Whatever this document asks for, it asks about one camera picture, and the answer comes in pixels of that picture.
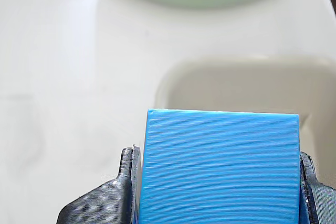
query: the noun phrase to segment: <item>blue 3d printed block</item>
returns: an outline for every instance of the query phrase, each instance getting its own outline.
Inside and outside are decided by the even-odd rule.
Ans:
[[[149,110],[140,224],[297,224],[299,117]]]

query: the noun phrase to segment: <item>white surface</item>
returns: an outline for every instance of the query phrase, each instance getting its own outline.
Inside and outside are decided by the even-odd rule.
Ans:
[[[0,4],[0,223],[56,223],[113,178],[122,148],[143,144],[160,81],[183,61],[336,56],[329,0],[202,12],[143,0]]]

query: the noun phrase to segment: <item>white table surface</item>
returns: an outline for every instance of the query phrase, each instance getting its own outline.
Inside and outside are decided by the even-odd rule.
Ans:
[[[56,223],[144,139],[174,65],[201,56],[336,55],[330,0],[195,11],[144,0],[0,0],[0,223]]]

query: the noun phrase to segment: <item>beige container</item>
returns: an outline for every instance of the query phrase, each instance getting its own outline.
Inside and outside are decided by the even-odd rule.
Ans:
[[[251,56],[189,62],[163,80],[156,107],[298,113],[301,150],[313,157],[318,179],[336,188],[333,61]]]

